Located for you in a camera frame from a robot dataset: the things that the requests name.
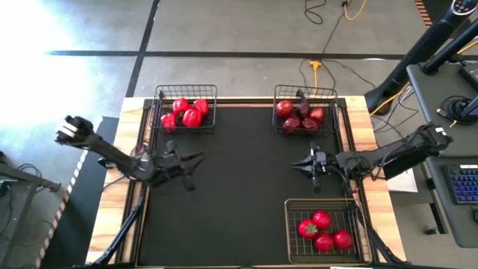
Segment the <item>black monitor pole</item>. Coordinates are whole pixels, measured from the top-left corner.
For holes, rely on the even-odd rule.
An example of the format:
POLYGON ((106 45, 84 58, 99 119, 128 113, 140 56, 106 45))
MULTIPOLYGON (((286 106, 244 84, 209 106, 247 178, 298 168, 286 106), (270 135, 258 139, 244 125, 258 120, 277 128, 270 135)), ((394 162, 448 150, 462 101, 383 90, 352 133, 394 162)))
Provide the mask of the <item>black monitor pole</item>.
POLYGON ((448 43, 437 55, 421 67, 427 75, 434 74, 438 68, 460 50, 466 47, 478 35, 478 18, 465 29, 457 38, 448 43))

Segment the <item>grey metal side table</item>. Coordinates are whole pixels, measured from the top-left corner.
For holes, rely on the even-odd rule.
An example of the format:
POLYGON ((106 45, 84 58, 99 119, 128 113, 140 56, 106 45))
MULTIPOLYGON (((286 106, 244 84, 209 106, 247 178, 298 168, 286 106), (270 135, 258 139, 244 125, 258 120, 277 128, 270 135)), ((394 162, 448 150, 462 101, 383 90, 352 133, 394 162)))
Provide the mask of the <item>grey metal side table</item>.
POLYGON ((34 196, 46 189, 57 192, 60 187, 61 183, 44 179, 33 164, 11 166, 0 151, 0 269, 8 263, 34 196))

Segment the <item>blue backlit keyboard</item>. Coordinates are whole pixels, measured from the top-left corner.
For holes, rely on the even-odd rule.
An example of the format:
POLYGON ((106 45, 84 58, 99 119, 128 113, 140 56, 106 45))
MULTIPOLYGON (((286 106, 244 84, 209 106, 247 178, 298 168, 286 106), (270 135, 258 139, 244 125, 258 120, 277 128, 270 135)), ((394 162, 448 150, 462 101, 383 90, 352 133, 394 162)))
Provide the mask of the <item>blue backlit keyboard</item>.
POLYGON ((455 204, 478 205, 478 164, 448 164, 442 170, 455 204))

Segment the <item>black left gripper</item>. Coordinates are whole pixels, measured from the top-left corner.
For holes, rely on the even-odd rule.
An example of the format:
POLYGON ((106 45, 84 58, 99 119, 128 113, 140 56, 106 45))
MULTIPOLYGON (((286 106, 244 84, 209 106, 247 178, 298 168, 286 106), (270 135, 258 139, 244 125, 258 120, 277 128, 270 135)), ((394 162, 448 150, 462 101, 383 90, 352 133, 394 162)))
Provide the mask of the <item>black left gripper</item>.
MULTIPOLYGON (((184 167, 198 166, 204 160, 203 155, 204 152, 193 152, 186 153, 183 156, 169 153, 151 157, 152 176, 149 180, 149 186, 158 187, 171 179, 182 176, 184 167)), ((191 173, 182 176, 182 184, 186 191, 194 191, 196 188, 191 173)))

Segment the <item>black floor mat striped edge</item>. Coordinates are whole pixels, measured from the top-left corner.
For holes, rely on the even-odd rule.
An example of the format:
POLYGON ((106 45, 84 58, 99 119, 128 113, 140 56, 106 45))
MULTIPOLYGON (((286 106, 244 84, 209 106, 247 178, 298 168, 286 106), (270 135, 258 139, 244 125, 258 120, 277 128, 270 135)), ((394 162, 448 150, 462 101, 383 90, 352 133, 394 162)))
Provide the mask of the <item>black floor mat striped edge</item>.
POLYGON ((85 263, 106 176, 98 159, 96 153, 83 153, 81 168, 69 184, 66 205, 55 219, 58 225, 49 233, 48 245, 41 250, 34 269, 70 268, 85 263))

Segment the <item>dark red tomato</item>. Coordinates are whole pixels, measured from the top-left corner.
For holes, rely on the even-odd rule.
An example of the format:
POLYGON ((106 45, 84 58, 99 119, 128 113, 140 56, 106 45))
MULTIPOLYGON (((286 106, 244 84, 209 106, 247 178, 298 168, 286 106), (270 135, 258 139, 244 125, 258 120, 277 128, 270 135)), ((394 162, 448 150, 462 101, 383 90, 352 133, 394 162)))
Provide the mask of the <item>dark red tomato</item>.
POLYGON ((288 118, 294 112, 294 105, 291 101, 281 101, 276 106, 276 114, 281 118, 288 118))

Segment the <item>black diagonal frame strut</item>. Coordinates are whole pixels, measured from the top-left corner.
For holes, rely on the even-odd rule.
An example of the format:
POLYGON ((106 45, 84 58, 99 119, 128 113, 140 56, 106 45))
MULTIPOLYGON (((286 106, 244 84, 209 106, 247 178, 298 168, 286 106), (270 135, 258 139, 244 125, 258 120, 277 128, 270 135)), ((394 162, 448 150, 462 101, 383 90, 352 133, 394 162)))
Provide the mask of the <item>black diagonal frame strut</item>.
POLYGON ((354 210, 358 215, 359 222, 365 228, 369 240, 372 242, 373 246, 382 254, 385 261, 387 263, 392 264, 405 264, 406 262, 395 256, 391 249, 379 237, 378 233, 372 227, 370 222, 365 219, 363 213, 361 212, 361 209, 358 206, 355 206, 354 210))
POLYGON ((96 260, 90 263, 92 268, 123 269, 134 267, 134 263, 136 262, 137 245, 139 243, 138 237, 143 222, 141 217, 143 216, 144 212, 146 192, 146 187, 140 188, 137 203, 135 207, 132 207, 132 188, 128 188, 126 203, 129 211, 125 210, 125 212, 128 212, 128 216, 122 221, 122 225, 118 233, 114 236, 114 239, 109 246, 105 248, 105 250, 96 260), (130 260, 124 261, 122 256, 125 250, 125 243, 132 227, 134 227, 134 229, 131 243, 132 249, 129 252, 130 260))

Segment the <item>black table mat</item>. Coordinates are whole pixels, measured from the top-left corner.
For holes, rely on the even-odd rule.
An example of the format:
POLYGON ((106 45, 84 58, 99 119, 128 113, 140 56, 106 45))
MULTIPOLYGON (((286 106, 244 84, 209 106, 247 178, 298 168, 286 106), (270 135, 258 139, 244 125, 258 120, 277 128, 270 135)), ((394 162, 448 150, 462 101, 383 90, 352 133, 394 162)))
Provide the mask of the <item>black table mat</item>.
POLYGON ((339 198, 339 175, 307 175, 291 167, 304 159, 313 137, 280 135, 270 108, 218 108, 212 134, 159 134, 163 151, 173 140, 204 160, 188 192, 173 179, 149 192, 140 266, 283 265, 288 262, 285 201, 339 198))

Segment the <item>orange black striped strip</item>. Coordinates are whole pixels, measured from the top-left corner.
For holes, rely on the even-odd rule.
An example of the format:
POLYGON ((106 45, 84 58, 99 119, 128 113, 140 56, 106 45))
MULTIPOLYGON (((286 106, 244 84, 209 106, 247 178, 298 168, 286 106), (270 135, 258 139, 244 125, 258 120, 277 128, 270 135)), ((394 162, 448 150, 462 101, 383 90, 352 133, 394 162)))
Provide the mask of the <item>orange black striped strip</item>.
POLYGON ((414 2, 423 20, 424 25, 426 26, 426 28, 430 28, 432 26, 432 20, 429 16, 428 11, 426 10, 423 0, 414 0, 414 2))

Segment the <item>white paper sheet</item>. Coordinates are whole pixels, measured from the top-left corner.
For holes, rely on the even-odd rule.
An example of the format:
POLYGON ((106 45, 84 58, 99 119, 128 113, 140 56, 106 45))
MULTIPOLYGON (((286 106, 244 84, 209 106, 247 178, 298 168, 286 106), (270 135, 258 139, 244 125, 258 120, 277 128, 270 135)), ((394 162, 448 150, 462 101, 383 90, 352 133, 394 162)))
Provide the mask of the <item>white paper sheet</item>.
POLYGON ((398 191, 398 192, 408 192, 408 193, 417 193, 418 187, 414 176, 395 176, 392 179, 389 179, 387 182, 389 191, 398 191))

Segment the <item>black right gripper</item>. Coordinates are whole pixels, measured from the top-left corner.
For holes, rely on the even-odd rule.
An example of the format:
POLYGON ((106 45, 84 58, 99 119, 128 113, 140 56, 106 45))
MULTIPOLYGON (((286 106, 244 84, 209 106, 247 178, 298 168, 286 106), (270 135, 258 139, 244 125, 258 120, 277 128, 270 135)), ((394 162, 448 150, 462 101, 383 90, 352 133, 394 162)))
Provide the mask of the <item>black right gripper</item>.
POLYGON ((320 193, 320 190, 321 190, 320 176, 329 175, 332 172, 332 169, 336 168, 337 165, 335 163, 335 159, 330 154, 328 154, 324 149, 322 150, 327 153, 327 162, 320 163, 315 161, 314 154, 316 149, 322 149, 322 148, 315 141, 312 141, 311 148, 310 148, 310 156, 307 156, 303 160, 300 160, 298 162, 292 163, 291 166, 298 167, 297 168, 298 170, 300 170, 301 172, 304 172, 307 176, 311 176, 313 192, 320 193))

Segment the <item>black tower fan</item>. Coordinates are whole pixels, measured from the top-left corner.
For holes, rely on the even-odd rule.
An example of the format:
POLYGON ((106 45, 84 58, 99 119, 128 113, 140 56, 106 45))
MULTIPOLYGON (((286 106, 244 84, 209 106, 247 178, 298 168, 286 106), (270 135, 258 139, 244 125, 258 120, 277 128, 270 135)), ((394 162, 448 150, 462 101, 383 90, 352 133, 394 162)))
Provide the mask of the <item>black tower fan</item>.
POLYGON ((478 0, 453 0, 444 14, 428 28, 410 48, 390 75, 364 97, 370 114, 387 114, 389 102, 406 85, 406 67, 429 60, 449 39, 452 33, 478 8, 478 0))

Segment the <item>black desk device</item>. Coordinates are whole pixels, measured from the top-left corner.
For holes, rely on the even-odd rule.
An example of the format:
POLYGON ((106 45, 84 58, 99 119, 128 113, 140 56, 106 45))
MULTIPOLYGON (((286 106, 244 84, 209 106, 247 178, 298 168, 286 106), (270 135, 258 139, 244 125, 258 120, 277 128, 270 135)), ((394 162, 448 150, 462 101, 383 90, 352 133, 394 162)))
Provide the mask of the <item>black desk device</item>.
POLYGON ((476 91, 478 92, 478 62, 463 63, 459 70, 459 75, 476 91))

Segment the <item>grey desk top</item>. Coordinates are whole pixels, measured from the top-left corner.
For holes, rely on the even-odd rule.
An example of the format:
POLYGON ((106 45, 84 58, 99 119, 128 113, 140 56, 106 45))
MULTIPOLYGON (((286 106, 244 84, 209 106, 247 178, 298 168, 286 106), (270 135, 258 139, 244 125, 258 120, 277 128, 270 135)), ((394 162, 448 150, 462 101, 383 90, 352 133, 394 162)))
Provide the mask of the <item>grey desk top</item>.
POLYGON ((418 101, 427 122, 432 122, 444 128, 453 142, 443 151, 444 157, 478 157, 478 123, 465 126, 452 124, 452 121, 442 117, 437 109, 453 100, 453 97, 464 96, 473 99, 478 91, 473 89, 460 76, 459 64, 445 64, 434 75, 422 72, 419 65, 406 67, 409 80, 418 96, 418 101))
POLYGON ((478 248, 478 205, 455 204, 442 170, 448 164, 478 164, 478 158, 428 157, 426 164, 457 245, 478 248))

